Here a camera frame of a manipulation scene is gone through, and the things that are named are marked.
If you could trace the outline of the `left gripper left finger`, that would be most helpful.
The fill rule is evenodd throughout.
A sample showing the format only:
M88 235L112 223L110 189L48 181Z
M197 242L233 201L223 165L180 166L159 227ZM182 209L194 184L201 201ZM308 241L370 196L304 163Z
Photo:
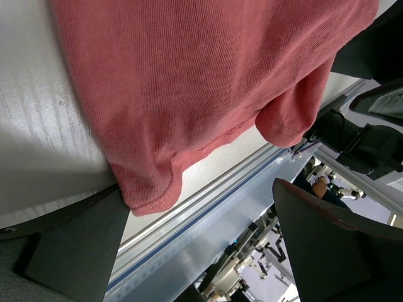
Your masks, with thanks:
M118 185L1 229L1 301L103 301L129 214Z

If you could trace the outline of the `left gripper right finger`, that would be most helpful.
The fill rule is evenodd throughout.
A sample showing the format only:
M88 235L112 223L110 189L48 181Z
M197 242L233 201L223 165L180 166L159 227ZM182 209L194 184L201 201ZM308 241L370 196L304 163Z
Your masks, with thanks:
M402 301L402 229L283 179L273 198L301 301Z

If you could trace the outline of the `red t shirt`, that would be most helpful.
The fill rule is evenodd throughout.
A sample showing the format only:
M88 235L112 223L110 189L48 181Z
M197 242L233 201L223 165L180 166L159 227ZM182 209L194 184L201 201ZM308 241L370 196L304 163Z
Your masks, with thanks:
M171 208L182 174L255 126L313 125L338 50L377 1L53 1L72 83L124 202Z

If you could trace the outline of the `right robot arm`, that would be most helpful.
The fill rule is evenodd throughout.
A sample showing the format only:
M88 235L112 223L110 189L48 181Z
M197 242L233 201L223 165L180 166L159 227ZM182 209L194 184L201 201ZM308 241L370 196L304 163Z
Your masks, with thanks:
M332 71L378 82L357 96L350 110L391 125L359 127L338 110L320 111L304 135L338 153L337 162L377 180L402 172L402 1L395 1L336 55Z

